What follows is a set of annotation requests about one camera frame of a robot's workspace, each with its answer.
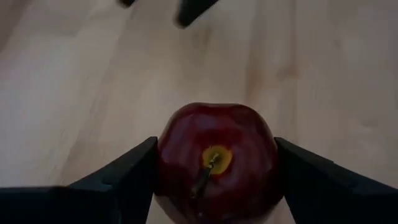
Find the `red apple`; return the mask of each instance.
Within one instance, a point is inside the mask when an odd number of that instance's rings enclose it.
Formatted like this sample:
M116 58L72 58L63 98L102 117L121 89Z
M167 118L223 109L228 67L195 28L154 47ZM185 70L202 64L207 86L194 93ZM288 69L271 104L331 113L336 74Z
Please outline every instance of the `red apple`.
M252 223L283 196L276 144L247 106L180 108L158 151L155 194L175 223Z

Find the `wood grain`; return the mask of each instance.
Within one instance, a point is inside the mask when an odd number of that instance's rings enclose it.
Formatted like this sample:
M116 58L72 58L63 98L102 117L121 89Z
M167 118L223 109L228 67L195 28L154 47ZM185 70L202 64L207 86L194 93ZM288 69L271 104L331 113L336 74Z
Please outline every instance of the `wood grain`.
M185 30L177 6L0 3L1 186L69 184L206 101L398 187L396 1L221 0ZM285 201L267 221L293 222Z

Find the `apple skin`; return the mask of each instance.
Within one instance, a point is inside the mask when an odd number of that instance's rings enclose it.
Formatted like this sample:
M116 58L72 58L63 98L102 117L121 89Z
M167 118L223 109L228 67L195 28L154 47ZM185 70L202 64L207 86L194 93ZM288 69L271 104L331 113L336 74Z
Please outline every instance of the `apple skin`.
M191 198L203 151L223 145L228 168L211 175L202 197ZM191 103L171 117L159 139L155 195L175 223L253 223L283 197L277 146L253 109L235 104Z

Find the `wooden surface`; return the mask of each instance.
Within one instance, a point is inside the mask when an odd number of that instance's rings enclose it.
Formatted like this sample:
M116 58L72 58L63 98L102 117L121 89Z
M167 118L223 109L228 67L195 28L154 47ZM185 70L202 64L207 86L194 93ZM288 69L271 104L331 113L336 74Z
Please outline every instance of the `wooden surface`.
M0 2L1 186L69 184L205 101L398 187L397 1L221 0L186 30L177 6ZM267 222L293 223L285 202Z

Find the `black object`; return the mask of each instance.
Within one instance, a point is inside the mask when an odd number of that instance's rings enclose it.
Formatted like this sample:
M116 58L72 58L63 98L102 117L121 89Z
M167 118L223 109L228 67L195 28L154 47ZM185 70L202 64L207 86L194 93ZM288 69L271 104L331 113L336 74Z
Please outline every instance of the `black object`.
M68 187L0 189L0 223L145 223L156 149L148 138Z
M119 0L125 6L131 6L135 0ZM177 24L183 28L188 27L195 19L202 15L218 0L180 0L180 9L177 13Z
M398 191L275 138L297 224L398 223Z
M398 190L275 138L297 224L398 223ZM0 189L0 223L146 222L157 179L157 138L68 187Z

